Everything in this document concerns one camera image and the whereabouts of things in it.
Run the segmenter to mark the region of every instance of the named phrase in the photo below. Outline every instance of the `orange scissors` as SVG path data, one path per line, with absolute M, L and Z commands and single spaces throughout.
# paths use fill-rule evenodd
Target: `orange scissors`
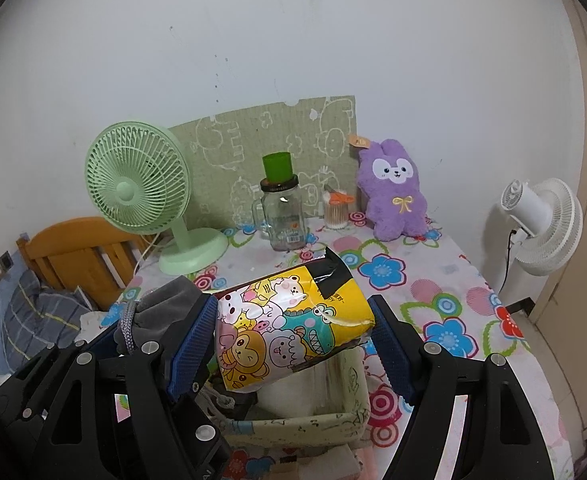
M 353 201 L 355 200 L 351 195 L 336 191 L 327 184 L 325 184 L 325 191 L 329 191 L 330 205 L 350 204 L 353 203 Z

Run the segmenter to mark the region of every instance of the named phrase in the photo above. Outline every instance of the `blue gripper pad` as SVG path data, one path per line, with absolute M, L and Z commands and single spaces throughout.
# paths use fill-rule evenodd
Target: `blue gripper pad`
M 417 399 L 417 379 L 421 375 L 419 347 L 422 339 L 414 328 L 398 321 L 380 294 L 367 300 L 375 317 L 371 341 L 375 346 L 391 389 L 409 404 Z
M 179 342 L 171 358 L 171 379 L 167 384 L 166 391 L 174 402 L 181 395 L 192 391 L 196 372 L 214 336 L 218 300 L 208 294 L 203 294 L 203 298 L 206 298 L 205 304 L 192 321 L 188 332 L 185 334 L 184 339 Z M 186 325 L 190 322 L 189 318 L 190 316 L 187 316 L 185 320 Z

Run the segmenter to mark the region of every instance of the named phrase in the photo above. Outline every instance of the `green lid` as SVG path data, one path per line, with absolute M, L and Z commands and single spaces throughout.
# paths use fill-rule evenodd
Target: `green lid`
M 292 154 L 289 152 L 269 153 L 262 158 L 265 175 L 271 184 L 286 182 L 294 177 Z

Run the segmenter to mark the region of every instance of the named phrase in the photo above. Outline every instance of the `white wall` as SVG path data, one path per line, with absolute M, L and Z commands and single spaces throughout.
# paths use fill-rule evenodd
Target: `white wall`
M 430 213 L 499 286 L 491 208 L 517 176 L 576 188 L 581 85 L 560 0 L 7 0 L 0 254 L 93 214 L 84 156 L 110 123 L 355 94 L 358 132 L 405 144 Z M 504 300 L 538 293 L 515 272 Z

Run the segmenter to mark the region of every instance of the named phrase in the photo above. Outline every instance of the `white fan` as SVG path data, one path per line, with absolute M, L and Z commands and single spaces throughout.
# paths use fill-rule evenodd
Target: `white fan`
M 550 178 L 529 187 L 514 180 L 502 194 L 500 206 L 522 226 L 512 241 L 521 241 L 515 260 L 529 274 L 547 276 L 576 251 L 582 234 L 582 208 L 563 181 Z

